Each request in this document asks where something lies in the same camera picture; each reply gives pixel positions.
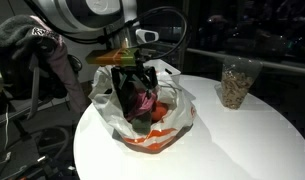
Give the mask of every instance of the metal rod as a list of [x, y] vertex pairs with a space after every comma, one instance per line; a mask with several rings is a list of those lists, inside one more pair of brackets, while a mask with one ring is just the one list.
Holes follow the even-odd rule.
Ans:
[[[182, 10], [183, 12], [188, 16], [189, 15], [189, 7], [190, 7], [190, 0], [183, 0], [182, 4]], [[181, 47], [186, 47], [187, 41], [186, 39], [183, 41], [181, 44]], [[180, 50], [179, 51], [179, 59], [178, 59], [178, 69], [182, 72], [183, 71], [183, 65], [184, 65], [184, 60], [185, 60], [185, 51]]]
[[20, 119], [15, 119], [13, 120], [13, 123], [15, 125], [15, 127], [18, 129], [18, 131], [20, 132], [20, 137], [24, 138], [26, 137], [29, 133], [25, 131], [25, 129], [23, 128]]
[[[208, 52], [208, 51], [202, 51], [202, 50], [192, 49], [192, 48], [187, 48], [186, 51], [191, 52], [191, 53], [195, 53], [195, 54], [204, 55], [204, 56], [211, 56], [211, 57], [220, 58], [220, 60], [223, 60], [224, 58], [228, 58], [228, 57], [232, 57], [232, 58], [237, 57], [237, 56], [214, 53], [214, 52]], [[292, 71], [292, 72], [298, 72], [298, 73], [305, 74], [305, 68], [289, 66], [289, 65], [285, 65], [285, 64], [281, 64], [281, 63], [267, 62], [267, 61], [262, 61], [262, 60], [260, 60], [260, 62], [263, 63], [264, 67], [282, 69], [282, 70], [286, 70], [286, 71]]]

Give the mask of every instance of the white round table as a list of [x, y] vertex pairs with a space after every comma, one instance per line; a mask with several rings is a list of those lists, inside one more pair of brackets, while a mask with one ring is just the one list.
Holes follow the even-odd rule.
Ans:
[[90, 105], [74, 140], [81, 180], [305, 180], [305, 140], [295, 127], [252, 95], [239, 110], [223, 107], [218, 84], [180, 77], [198, 117], [190, 131], [157, 154], [126, 146]]

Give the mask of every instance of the white plastic bag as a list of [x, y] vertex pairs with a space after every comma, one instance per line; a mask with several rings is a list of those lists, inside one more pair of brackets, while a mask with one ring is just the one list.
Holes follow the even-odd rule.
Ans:
[[151, 125], [148, 135], [136, 133], [132, 124], [123, 116], [116, 92], [113, 90], [111, 94], [104, 94], [108, 88], [113, 87], [110, 70], [111, 66], [100, 67], [97, 70], [89, 98], [92, 99], [102, 118], [121, 135], [125, 142], [149, 150], [160, 150], [171, 142], [183, 127], [192, 125], [196, 115], [194, 105], [166, 72], [158, 72], [158, 101], [168, 105], [167, 114], [161, 121]]

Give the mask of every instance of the wire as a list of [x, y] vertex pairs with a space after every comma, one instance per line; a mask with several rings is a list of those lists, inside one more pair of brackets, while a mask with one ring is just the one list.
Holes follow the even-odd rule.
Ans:
[[6, 162], [8, 162], [8, 160], [4, 160], [4, 161], [0, 162], [0, 164], [6, 163]]
[[116, 31], [112, 32], [111, 34], [109, 34], [107, 36], [107, 39], [111, 38], [112, 36], [114, 36], [115, 34], [119, 33], [122, 29], [124, 28], [129, 28], [131, 26], [133, 26], [133, 24], [135, 24], [136, 22], [139, 22], [140, 20], [142, 19], [145, 19], [145, 18], [149, 18], [149, 17], [152, 17], [152, 16], [155, 16], [155, 15], [159, 15], [161, 13], [165, 13], [165, 12], [172, 12], [172, 13], [175, 13], [176, 15], [178, 15], [182, 20], [183, 20], [183, 23], [184, 23], [184, 29], [183, 29], [183, 33], [182, 33], [182, 36], [181, 36], [181, 39], [179, 40], [179, 42], [171, 49], [169, 50], [168, 52], [160, 55], [160, 56], [156, 56], [156, 57], [151, 57], [149, 58], [148, 60], [154, 60], [154, 59], [161, 59], [165, 56], [168, 56], [170, 55], [171, 53], [173, 53], [174, 51], [176, 51], [177, 49], [179, 49], [179, 47], [181, 46], [181, 44], [184, 42], [185, 38], [187, 37], [187, 34], [188, 34], [188, 29], [190, 27], [190, 31], [189, 31], [189, 34], [191, 33], [191, 30], [192, 30], [192, 27], [189, 26], [189, 22], [188, 22], [188, 18], [186, 17], [186, 15], [178, 8], [175, 8], [175, 7], [171, 7], [171, 6], [162, 6], [162, 7], [158, 7], [158, 8], [154, 8], [154, 9], [151, 9], [149, 11], [146, 11], [144, 12], [143, 14], [140, 14], [137, 18], [133, 19], [133, 20], [130, 20], [128, 22], [126, 22], [124, 24], [123, 27], [117, 29]]
[[57, 129], [61, 130], [65, 136], [65, 140], [64, 140], [64, 144], [61, 147], [61, 149], [59, 150], [59, 152], [57, 152], [54, 156], [54, 159], [58, 159], [60, 157], [60, 155], [62, 154], [62, 152], [66, 149], [66, 147], [68, 146], [69, 143], [69, 132], [67, 130], [65, 130], [64, 128], [58, 127]]
[[6, 150], [6, 146], [8, 145], [9, 142], [9, 136], [8, 136], [8, 126], [9, 126], [9, 105], [6, 105], [6, 113], [5, 113], [5, 118], [6, 118], [6, 124], [5, 124], [5, 144], [4, 144], [4, 151]]
[[14, 12], [14, 10], [13, 10], [13, 7], [12, 7], [12, 4], [11, 4], [10, 0], [7, 0], [7, 1], [8, 1], [8, 4], [9, 4], [9, 6], [10, 6], [10, 9], [11, 9], [11, 11], [12, 11], [13, 16], [15, 16], [15, 12]]

